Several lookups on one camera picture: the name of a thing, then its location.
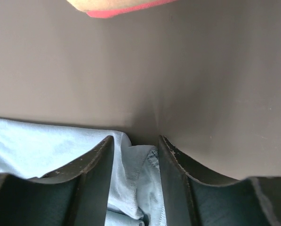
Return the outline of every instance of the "crumpled fabric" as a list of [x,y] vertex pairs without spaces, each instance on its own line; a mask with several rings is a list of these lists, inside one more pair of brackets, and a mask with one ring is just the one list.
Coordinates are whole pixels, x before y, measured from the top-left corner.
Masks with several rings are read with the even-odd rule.
[[123,132],[0,119],[0,173],[42,177],[108,135],[114,137],[114,160],[105,225],[165,226],[157,148],[132,146]]

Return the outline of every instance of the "brown surface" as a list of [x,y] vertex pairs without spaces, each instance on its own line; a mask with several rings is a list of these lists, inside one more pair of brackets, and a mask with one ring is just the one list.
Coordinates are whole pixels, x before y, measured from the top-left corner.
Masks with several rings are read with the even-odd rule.
[[112,19],[0,1],[0,117],[166,135],[235,178],[281,175],[281,0],[180,0]]

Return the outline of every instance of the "light blue fabric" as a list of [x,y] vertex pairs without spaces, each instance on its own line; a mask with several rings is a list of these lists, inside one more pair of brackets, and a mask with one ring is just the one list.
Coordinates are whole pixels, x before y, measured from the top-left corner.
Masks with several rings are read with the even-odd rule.
[[[123,132],[0,119],[0,172],[22,178],[42,177],[88,152],[107,135],[114,137],[108,209],[131,220],[147,219],[149,226],[165,226],[156,147],[131,146]],[[119,221],[124,218],[114,216],[107,214],[106,226],[118,222],[121,226],[135,225],[133,220]]]

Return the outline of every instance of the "brown wall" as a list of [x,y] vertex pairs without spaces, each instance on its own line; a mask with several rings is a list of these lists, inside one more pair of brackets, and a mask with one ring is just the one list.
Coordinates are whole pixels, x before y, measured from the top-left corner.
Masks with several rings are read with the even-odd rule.
[[179,0],[93,19],[0,1],[0,117],[162,133],[235,178],[281,175],[281,0]]

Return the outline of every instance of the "beige object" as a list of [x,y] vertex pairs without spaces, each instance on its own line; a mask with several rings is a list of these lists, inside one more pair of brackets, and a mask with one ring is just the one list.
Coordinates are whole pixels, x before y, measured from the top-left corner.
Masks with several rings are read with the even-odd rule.
[[155,0],[67,0],[82,12],[128,8]]

